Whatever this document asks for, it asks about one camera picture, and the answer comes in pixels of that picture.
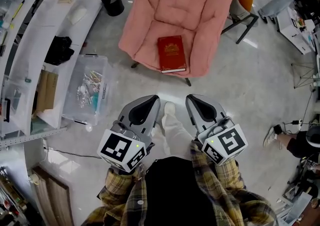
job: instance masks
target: yellow plaid shirt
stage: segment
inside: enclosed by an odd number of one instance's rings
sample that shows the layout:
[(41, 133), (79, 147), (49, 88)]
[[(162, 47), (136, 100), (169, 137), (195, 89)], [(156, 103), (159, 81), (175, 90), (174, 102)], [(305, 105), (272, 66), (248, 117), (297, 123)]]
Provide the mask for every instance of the yellow plaid shirt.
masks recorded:
[[(258, 225), (277, 220), (263, 197), (245, 189), (234, 159), (215, 166), (195, 144), (190, 150), (195, 179), (212, 203), (217, 226), (243, 226), (244, 219)], [(105, 185), (99, 194), (103, 206), (95, 209), (82, 225), (143, 225), (148, 208), (143, 172), (137, 169), (134, 175), (120, 176), (110, 169)]]

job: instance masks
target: black cable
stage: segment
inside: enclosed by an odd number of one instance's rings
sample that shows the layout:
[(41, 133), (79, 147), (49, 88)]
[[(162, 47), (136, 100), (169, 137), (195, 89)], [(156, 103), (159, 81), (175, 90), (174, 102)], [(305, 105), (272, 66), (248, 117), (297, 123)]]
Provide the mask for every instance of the black cable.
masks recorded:
[(282, 133), (286, 133), (286, 134), (295, 134), (295, 135), (296, 135), (296, 133), (292, 133), (291, 131), (283, 131)]
[(61, 150), (57, 150), (57, 149), (53, 149), (53, 148), (45, 148), (44, 149), (49, 149), (49, 150), (53, 150), (53, 151), (57, 151), (57, 152), (61, 152), (64, 154), (69, 154), (69, 155), (74, 155), (74, 156), (81, 156), (81, 157), (93, 157), (93, 158), (97, 158), (97, 159), (102, 159), (101, 157), (98, 156), (86, 156), (86, 155), (78, 155), (78, 154), (73, 154), (73, 153), (69, 153), (69, 152), (65, 152), (65, 151), (61, 151)]
[(304, 121), (305, 121), (306, 112), (307, 112), (308, 105), (309, 105), (309, 102), (310, 102), (310, 99), (311, 99), (311, 96), (312, 96), (312, 93), (313, 93), (311, 86), (309, 86), (309, 89), (310, 89), (310, 97), (309, 97), (308, 103), (307, 103), (306, 108), (305, 108), (305, 112), (304, 112), (304, 115), (303, 115), (302, 123), (304, 123)]
[(283, 127), (284, 127), (284, 131), (283, 131), (284, 133), (293, 134), (290, 130), (287, 131), (287, 129), (286, 129), (286, 125), (287, 125), (287, 124), (290, 124), (290, 123), (284, 123), (284, 122), (282, 122), (282, 124), (283, 124)]
[(316, 152), (316, 153), (314, 153), (314, 154), (312, 154), (311, 156), (309, 156), (307, 159), (305, 159), (305, 160), (309, 160), (309, 158), (310, 157), (312, 157), (313, 155), (316, 155), (316, 154), (320, 154), (320, 152)]
[(313, 125), (319, 125), (318, 123), (301, 123), (301, 124), (313, 124)]

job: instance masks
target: white pants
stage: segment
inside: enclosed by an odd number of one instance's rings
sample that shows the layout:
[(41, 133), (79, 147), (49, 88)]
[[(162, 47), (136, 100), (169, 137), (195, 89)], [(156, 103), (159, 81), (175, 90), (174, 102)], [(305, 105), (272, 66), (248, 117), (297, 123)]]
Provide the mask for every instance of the white pants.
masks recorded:
[(191, 160), (190, 144), (194, 139), (183, 127), (182, 123), (175, 116), (165, 114), (162, 118), (162, 126), (165, 136), (158, 124), (155, 125), (152, 142), (155, 146), (142, 163), (148, 169), (157, 159), (164, 159), (170, 156)]

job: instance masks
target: black trash can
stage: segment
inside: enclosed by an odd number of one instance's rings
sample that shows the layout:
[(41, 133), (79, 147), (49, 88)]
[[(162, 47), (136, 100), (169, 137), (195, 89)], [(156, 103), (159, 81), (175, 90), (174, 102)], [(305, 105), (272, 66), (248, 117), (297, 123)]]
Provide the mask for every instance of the black trash can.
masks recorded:
[(108, 13), (109, 16), (115, 17), (120, 15), (125, 7), (122, 4), (122, 0), (101, 0), (106, 12)]

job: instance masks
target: white shoe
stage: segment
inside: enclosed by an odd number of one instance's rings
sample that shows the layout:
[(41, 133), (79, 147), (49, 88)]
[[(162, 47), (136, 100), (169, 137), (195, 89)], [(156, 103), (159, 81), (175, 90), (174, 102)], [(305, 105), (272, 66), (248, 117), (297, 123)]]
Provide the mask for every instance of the white shoe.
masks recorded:
[(272, 142), (274, 142), (276, 139), (276, 134), (274, 132), (274, 127), (272, 126), (268, 132), (268, 134), (266, 135), (266, 137), (264, 138), (263, 141), (263, 146), (267, 147), (268, 145), (270, 145)]
[(176, 116), (176, 106), (173, 102), (168, 101), (165, 105), (164, 105), (164, 114), (169, 114), (171, 116)]

